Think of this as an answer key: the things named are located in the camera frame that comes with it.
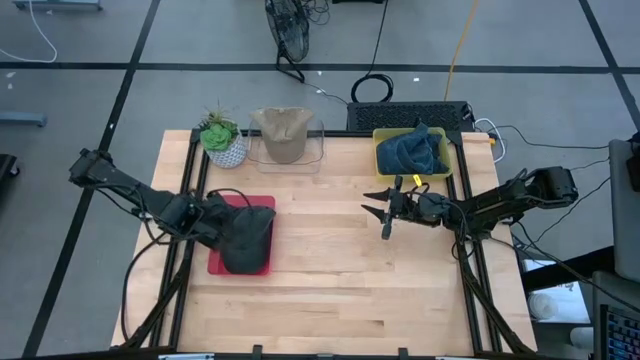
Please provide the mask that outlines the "grey cart base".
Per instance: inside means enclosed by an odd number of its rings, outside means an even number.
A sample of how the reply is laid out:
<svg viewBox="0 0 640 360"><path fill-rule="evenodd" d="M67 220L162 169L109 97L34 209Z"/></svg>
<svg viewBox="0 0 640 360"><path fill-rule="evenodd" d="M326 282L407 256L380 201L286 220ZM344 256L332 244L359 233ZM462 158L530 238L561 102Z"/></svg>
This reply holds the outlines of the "grey cart base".
<svg viewBox="0 0 640 360"><path fill-rule="evenodd" d="M24 10L29 6L46 9L56 7L83 7L92 8L97 11L103 10L101 0L11 0L11 2L20 10Z"/></svg>

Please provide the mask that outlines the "backlit keyboard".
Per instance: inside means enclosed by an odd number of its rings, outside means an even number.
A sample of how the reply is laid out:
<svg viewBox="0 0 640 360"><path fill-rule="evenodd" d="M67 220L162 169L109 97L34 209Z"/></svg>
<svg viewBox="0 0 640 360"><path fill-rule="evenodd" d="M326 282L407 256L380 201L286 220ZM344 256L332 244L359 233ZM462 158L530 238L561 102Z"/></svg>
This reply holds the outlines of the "backlit keyboard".
<svg viewBox="0 0 640 360"><path fill-rule="evenodd" d="M599 360L640 360L640 314L610 305L599 309Z"/></svg>

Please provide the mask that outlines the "white cup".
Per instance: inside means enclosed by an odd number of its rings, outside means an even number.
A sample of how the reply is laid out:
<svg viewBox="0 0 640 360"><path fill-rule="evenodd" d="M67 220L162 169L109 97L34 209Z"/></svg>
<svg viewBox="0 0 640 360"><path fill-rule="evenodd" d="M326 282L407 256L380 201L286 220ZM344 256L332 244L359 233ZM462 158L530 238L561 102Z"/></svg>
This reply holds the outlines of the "white cup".
<svg viewBox="0 0 640 360"><path fill-rule="evenodd" d="M531 316L536 320L552 319L558 312L555 300L544 293L533 293L527 303Z"/></svg>

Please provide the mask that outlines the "black chair base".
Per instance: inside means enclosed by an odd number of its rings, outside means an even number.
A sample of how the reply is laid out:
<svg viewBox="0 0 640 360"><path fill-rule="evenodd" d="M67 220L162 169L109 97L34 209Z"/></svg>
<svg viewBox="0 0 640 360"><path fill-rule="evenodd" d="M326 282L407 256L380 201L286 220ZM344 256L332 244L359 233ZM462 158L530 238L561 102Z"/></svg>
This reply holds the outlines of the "black chair base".
<svg viewBox="0 0 640 360"><path fill-rule="evenodd" d="M0 154L0 181L20 174L17 158L10 154Z"/></svg>

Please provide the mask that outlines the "black floor fan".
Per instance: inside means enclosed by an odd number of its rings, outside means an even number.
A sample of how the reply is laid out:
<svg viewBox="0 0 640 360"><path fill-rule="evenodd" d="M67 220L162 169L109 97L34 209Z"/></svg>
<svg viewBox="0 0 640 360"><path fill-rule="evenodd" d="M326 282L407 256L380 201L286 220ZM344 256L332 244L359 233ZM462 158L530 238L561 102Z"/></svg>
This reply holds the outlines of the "black floor fan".
<svg viewBox="0 0 640 360"><path fill-rule="evenodd" d="M298 69L309 52L309 21L300 0L265 0L267 21L277 47L275 68L305 83Z"/></svg>

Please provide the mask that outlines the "clear plastic bin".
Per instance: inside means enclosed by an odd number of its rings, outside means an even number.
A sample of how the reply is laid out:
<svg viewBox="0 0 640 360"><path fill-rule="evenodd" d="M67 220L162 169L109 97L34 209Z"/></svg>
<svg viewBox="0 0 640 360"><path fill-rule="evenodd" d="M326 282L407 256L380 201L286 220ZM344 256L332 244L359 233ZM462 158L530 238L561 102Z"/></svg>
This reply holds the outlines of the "clear plastic bin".
<svg viewBox="0 0 640 360"><path fill-rule="evenodd" d="M252 120L247 129L247 159L261 173L314 174L325 155L324 123L310 119L290 140L277 142L264 135Z"/></svg>

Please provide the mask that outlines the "grey floor bar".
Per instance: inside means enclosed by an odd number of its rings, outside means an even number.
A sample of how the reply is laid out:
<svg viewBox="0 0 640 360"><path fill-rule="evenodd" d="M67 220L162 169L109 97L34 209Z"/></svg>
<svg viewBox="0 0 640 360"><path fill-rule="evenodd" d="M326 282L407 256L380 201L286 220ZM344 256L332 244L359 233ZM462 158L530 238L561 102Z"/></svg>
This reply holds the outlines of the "grey floor bar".
<svg viewBox="0 0 640 360"><path fill-rule="evenodd" d="M0 112L0 124L45 127L47 124L47 117L42 113Z"/></svg>

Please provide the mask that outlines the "grey desk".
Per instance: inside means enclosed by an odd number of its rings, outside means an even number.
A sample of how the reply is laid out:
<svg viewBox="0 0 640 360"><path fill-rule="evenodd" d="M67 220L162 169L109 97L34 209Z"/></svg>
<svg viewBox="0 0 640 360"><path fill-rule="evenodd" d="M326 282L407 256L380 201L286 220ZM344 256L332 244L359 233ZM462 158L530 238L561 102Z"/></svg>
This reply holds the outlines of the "grey desk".
<svg viewBox="0 0 640 360"><path fill-rule="evenodd" d="M633 157L631 142L609 142L615 271L640 283L640 187L634 190L628 166Z"/></svg>

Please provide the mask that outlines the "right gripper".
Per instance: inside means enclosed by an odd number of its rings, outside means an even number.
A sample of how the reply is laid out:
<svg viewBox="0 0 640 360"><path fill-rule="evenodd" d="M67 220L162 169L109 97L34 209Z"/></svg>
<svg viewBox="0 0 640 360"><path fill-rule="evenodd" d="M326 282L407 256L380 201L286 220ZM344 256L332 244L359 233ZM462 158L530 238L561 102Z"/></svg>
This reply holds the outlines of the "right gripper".
<svg viewBox="0 0 640 360"><path fill-rule="evenodd" d="M364 193L369 199L388 202L401 193L403 178L396 175L392 187L381 192ZM362 205L362 208L376 217L382 224L381 238L388 240L392 231L392 221L399 216L400 220L416 223L429 227L437 227L444 223L449 215L450 201L448 198L429 192L407 191L401 194L402 210L400 205L389 206L387 211Z"/></svg>

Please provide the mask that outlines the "black baseball cap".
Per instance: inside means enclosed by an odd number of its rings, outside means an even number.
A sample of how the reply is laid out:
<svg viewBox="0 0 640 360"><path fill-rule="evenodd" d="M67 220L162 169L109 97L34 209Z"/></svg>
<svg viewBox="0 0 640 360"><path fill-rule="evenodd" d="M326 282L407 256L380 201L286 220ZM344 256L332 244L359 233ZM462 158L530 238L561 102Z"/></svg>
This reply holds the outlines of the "black baseball cap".
<svg viewBox="0 0 640 360"><path fill-rule="evenodd" d="M221 259L236 275L260 273L269 260L270 230L276 212L266 206L238 207L224 227Z"/></svg>

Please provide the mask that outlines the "red plastic tray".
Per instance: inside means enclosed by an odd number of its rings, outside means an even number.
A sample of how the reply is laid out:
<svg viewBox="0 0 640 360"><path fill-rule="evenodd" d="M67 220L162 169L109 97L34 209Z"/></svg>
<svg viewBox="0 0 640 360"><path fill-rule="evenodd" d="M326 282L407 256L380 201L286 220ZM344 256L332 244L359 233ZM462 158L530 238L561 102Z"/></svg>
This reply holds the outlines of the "red plastic tray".
<svg viewBox="0 0 640 360"><path fill-rule="evenodd" d="M251 206L266 206L266 207L272 208L275 211L275 199L271 196L255 195L255 196L244 197L243 195L223 195L223 197L229 204L235 206L236 208L251 207ZM247 276L266 276L270 272L274 220L270 230L269 260L266 266L264 267L264 269L260 273L254 274L254 275L247 275ZM236 275L236 274L229 273L224 267L224 264L222 262L220 250L221 250L221 246L223 245L223 241L224 241L224 238L217 249L210 251L207 271L211 275L219 275L219 276Z"/></svg>

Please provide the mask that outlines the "yellow plastic bin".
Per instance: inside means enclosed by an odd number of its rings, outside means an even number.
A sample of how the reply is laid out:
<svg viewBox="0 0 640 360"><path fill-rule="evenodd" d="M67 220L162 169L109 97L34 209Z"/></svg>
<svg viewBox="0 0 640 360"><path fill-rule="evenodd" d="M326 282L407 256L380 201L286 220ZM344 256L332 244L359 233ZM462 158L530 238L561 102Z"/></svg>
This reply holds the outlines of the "yellow plastic bin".
<svg viewBox="0 0 640 360"><path fill-rule="evenodd" d="M373 147L374 147L374 167L376 170L376 179L380 183L391 184L394 182L395 174L386 175L380 172L378 166L378 156L377 156L377 146L390 138L397 137L400 135L408 134L413 131L413 128L379 128L375 129L372 134L373 139ZM428 133L430 135L439 135L440 141L438 144L438 159L447 167L445 172L442 173L433 173L433 174L419 174L420 179L423 182L432 182L432 181L440 181L445 180L447 177L451 176L453 173L453 167L451 164L451 158L448 150L448 138L446 136L445 130L440 127L430 127L428 129Z"/></svg>

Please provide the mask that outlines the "potted green succulent plant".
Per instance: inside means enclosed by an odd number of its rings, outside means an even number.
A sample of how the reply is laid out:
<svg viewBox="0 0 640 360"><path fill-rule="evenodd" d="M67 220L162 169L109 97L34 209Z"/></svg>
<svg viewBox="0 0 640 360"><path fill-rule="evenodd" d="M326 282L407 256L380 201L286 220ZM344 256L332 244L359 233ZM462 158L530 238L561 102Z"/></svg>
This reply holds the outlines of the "potted green succulent plant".
<svg viewBox="0 0 640 360"><path fill-rule="evenodd" d="M208 109L199 124L199 139L211 162L219 168L241 165L248 154L248 142L226 109L217 104Z"/></svg>

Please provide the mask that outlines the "black aluminium table frame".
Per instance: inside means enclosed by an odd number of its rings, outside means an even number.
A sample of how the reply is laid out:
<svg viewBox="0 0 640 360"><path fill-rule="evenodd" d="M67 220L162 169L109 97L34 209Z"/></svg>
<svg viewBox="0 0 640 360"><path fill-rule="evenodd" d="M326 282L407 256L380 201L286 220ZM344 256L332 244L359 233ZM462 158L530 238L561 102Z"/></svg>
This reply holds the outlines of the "black aluminium table frame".
<svg viewBox="0 0 640 360"><path fill-rule="evenodd" d="M212 166L186 130L162 140L152 184L160 190L235 188L275 200L270 271L219 276L191 249L190 273L154 340L184 352L470 355L504 349L451 254L453 234L396 222L389 240L369 213L377 176L369 138L328 137L317 172Z"/></svg>

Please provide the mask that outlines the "black perforated computer case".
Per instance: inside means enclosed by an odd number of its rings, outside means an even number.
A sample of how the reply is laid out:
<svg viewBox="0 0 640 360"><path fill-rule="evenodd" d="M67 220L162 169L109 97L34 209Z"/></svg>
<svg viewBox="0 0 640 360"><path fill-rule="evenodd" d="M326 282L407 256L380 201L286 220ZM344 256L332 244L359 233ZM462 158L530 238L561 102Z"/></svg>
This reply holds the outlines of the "black perforated computer case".
<svg viewBox="0 0 640 360"><path fill-rule="evenodd" d="M475 116L466 101L362 102L347 106L347 129L412 128L419 122L445 131L469 132Z"/></svg>

